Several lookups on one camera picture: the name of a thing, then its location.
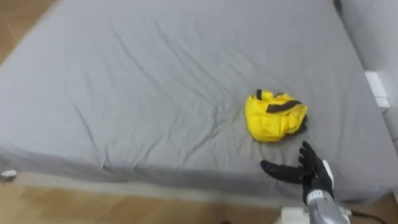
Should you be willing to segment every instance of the black strap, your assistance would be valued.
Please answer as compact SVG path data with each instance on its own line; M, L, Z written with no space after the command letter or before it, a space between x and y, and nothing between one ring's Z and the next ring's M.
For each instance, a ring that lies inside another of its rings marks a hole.
M278 113L292 109L295 105L301 104L298 100L290 100L282 105L268 105L267 113Z
M256 95L257 95L257 100L262 100L262 90L257 90Z
M285 94L285 93L277 93L277 94L275 94L275 97L278 97L278 96L283 95L283 94Z
M300 134L300 133L303 133L304 131L306 131L307 130L307 125L306 125L307 121L308 121L308 117L307 117L307 115L305 115L303 118L303 121L301 122L300 127L298 128L298 130L295 133Z

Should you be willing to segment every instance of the bed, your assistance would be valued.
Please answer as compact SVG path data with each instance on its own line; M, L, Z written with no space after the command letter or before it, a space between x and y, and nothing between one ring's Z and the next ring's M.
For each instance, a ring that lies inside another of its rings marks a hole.
M308 105L308 130L253 140L257 89ZM301 199L262 159L308 140L339 201L397 187L398 159L330 0L64 0L0 68L0 167Z

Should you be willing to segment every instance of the cable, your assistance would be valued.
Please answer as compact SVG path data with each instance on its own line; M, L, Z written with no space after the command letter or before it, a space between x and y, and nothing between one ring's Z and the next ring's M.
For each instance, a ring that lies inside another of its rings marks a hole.
M359 211L356 211L356 210L351 210L351 214L352 214L353 217L370 218L370 219L373 219L375 221L378 221L379 223L387 224L384 220L382 220L381 218L379 218L379 217L377 217L375 215L370 215L370 214L359 212Z

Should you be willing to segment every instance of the wrinkle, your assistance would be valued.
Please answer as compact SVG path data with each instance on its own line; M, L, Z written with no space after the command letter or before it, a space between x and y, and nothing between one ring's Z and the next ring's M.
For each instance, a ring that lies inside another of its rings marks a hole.
M178 115L176 114L174 116L174 120L173 120L172 126L169 128L169 131L167 133L166 144L169 143L169 139L170 139L172 130L173 130L174 126L175 126L175 123L177 122L177 118L178 118Z
M159 23L154 20L154 24L155 24L157 32L159 33L159 37L163 40L164 44L173 52L173 54L175 55L177 60L180 62L180 64L184 66L183 60L181 59L181 57L179 56L177 51L173 48L170 39L166 36L166 34L160 28Z
M231 62L228 62L229 67L234 71L235 74L241 79L243 82L252 82L250 78L245 77L243 72L236 68Z
M188 161L190 160L190 158L192 158L192 156L197 152L197 150L202 147L206 142L208 142L210 139L213 139L217 134L218 131L215 131L218 123L217 123L217 114L218 114L218 108L214 108L214 112L212 114L213 117L213 125L211 126L210 130L207 132L209 134L207 134L203 139L201 139L198 143L196 143L194 145L194 147L192 148L192 150L189 150L186 155L184 156L184 160L183 162L185 164L188 163Z
M155 140L152 142L152 144L145 150L145 153L144 153L142 156L140 156L139 161L140 161L140 160L148 161L149 154L155 149L156 145L159 144L160 140L161 140L160 137L158 137L157 139L155 139Z
M112 167L112 162L111 162L111 158L109 156L109 146L107 145L105 148L105 161L103 162L102 168L106 170L106 168L108 167Z
M93 90L93 87L91 86L90 78L89 78L87 71L83 69L83 66L81 66L79 62L77 62L77 61L75 61L75 62L79 65L80 70L83 72L85 83L86 83L88 93L90 94L91 99L94 99L94 90Z
M134 85L132 85L131 82L128 80L128 78L126 78L125 76L125 74L129 73L129 71L126 65L123 63L123 60L120 58L120 55L113 50L113 56L117 59L116 63L120 65L119 68L121 68L122 71L124 72L119 74L119 78L122 79L120 84L124 85L127 89L134 88Z
M178 48L180 49L181 53L183 53L184 56L186 56L186 58L188 58L192 62L192 64L194 64L194 66L196 66L196 68L201 71L202 74L204 74L210 81L213 81L214 84L225 90L229 95L233 95L218 79L216 79L213 75L210 75L210 73L196 59L188 54L188 52L186 52L183 48L179 46Z
M112 72L110 70L111 66L110 66L109 62L107 61L107 59L104 56L104 54L102 53L102 51L100 51L100 49L98 49L92 42L91 42L91 45L93 46L95 51L98 52L99 57L101 57L102 62L105 64L106 74L108 74L109 82L111 84L113 91L118 92L117 88L116 88L116 81L115 81L114 77L112 76Z
M113 34L115 35L115 37L117 38L118 42L120 43L120 46L122 47L124 53L127 55L127 57L136 65L136 67L140 70L140 72L142 74L145 75L145 77L147 77L150 81L152 81L152 83L157 87L157 89L159 89L160 91L163 92L163 94L170 100L170 102L173 104L174 108L176 108L176 104L173 100L173 98L170 96L169 93L167 93L167 91L165 91L162 88L162 85L153 77L151 76L146 70L145 68L137 61L136 58L134 58L134 56L130 53L129 49L127 48L127 46L124 44L121 36L116 32L116 30L114 29L113 25L111 24L111 30L113 31Z
M261 75L264 72L264 70L261 70L259 64L256 61L254 61L246 52L237 48L237 46L230 44L229 42L225 42L225 45L227 46L227 49L229 49L229 51L238 53L240 56L242 56L244 59L246 59L247 62L249 62L249 64L252 66L252 68L256 71L254 73L258 78L257 82L264 79L264 77ZM267 78L272 78L274 80L276 79L276 77L279 77L279 76L278 75L267 76ZM280 85L283 85L284 82L277 80L277 82L275 82L275 83L279 83Z
M96 145L96 143L94 141L93 133L91 132L91 129L88 126L88 123L84 119L84 117L83 117L81 111L79 110L79 108L72 101L70 101L70 102L71 102L71 104L73 106L73 109L75 110L76 114L78 115L78 117L79 117L84 129L86 130L88 138L90 139L91 143L93 144L93 147L94 147L94 149L96 151L96 153L94 153L94 155L96 157L96 160L97 160L97 162L100 162L100 159L99 159L100 150L98 149L98 146Z
M180 75L181 75L181 73L177 70L177 69L175 69L175 68L173 68L174 70L175 70L175 72L177 72L177 73L179 73ZM179 84L181 84L181 86L183 86L184 88L186 88L188 91L191 91L191 92L193 92L194 94L196 94L196 96L198 96L199 98L201 98L201 99L203 99L203 100L205 100L207 103L209 103L210 105L213 105L214 106L214 104L209 100L209 99L207 99L202 93L200 93L198 90L196 90L195 88L193 88L192 86L190 86L188 83L184 83L181 79L179 79L179 78L177 78L177 77L175 77L175 76L173 76L173 75L170 75L176 82L178 82Z

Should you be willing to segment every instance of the white object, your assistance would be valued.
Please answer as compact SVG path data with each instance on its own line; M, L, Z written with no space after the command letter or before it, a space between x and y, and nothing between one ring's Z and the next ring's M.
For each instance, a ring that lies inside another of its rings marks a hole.
M349 222L350 214L347 210L340 208L344 218ZM310 224L310 216L303 207L284 207L280 218L275 224Z
M365 71L365 75L381 112L387 111L390 108L390 104L388 102L387 93L379 79L379 75L372 71Z
M3 178L16 177L17 171L16 170L6 170L6 171L1 172L0 176Z

